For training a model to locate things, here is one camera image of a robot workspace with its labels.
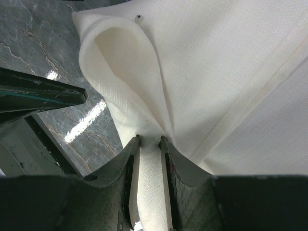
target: white fabric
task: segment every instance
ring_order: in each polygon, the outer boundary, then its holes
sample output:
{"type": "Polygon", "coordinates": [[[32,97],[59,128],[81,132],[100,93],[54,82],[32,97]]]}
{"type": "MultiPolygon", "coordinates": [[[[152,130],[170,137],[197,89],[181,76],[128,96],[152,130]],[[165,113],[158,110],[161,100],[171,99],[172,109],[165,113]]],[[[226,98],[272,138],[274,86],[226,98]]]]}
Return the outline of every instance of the white fabric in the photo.
{"type": "Polygon", "coordinates": [[[73,20],[122,144],[142,136],[145,231],[167,230],[161,135],[214,174],[308,173],[308,1],[132,0],[73,20]]]}

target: marble tabletop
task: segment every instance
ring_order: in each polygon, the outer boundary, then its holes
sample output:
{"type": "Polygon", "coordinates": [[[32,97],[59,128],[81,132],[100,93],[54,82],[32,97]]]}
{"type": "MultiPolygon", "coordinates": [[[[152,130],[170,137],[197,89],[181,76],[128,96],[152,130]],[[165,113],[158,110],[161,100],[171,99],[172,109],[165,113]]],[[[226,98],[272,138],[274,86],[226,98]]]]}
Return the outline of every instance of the marble tabletop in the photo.
{"type": "Polygon", "coordinates": [[[108,162],[122,145],[103,97],[83,77],[72,12],[125,0],[0,1],[0,67],[85,88],[85,104],[39,113],[82,175],[108,162]]]}

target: folded cloth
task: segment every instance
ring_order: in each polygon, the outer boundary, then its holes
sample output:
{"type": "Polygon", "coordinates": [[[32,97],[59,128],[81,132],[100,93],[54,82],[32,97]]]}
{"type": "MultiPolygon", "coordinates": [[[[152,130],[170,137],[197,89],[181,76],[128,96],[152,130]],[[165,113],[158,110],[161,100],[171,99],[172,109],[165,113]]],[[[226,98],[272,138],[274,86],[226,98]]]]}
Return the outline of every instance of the folded cloth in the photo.
{"type": "Polygon", "coordinates": [[[145,231],[168,229],[162,135],[213,174],[308,173],[308,1],[132,0],[73,20],[123,146],[142,137],[145,231]]]}

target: small dark spot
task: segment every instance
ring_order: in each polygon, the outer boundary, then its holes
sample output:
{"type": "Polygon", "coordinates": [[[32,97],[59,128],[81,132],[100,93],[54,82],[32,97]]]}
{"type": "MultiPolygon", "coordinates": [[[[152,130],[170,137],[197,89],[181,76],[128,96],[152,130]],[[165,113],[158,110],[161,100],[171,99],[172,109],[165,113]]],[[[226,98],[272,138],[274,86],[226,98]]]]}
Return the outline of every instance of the small dark spot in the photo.
{"type": "Polygon", "coordinates": [[[92,180],[96,180],[97,178],[98,178],[98,176],[95,176],[95,175],[87,175],[83,179],[85,181],[92,181],[92,180]]]}

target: gray marble surface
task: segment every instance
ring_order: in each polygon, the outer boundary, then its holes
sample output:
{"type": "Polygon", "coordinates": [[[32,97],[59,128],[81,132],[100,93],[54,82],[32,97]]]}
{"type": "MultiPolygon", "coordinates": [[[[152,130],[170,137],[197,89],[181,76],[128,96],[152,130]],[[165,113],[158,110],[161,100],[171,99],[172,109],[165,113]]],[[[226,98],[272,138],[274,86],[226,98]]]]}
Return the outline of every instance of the gray marble surface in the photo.
{"type": "Polygon", "coordinates": [[[39,114],[82,175],[105,164],[122,145],[103,97],[80,71],[80,42],[71,13],[123,1],[0,1],[0,67],[87,90],[85,104],[39,114]]]}

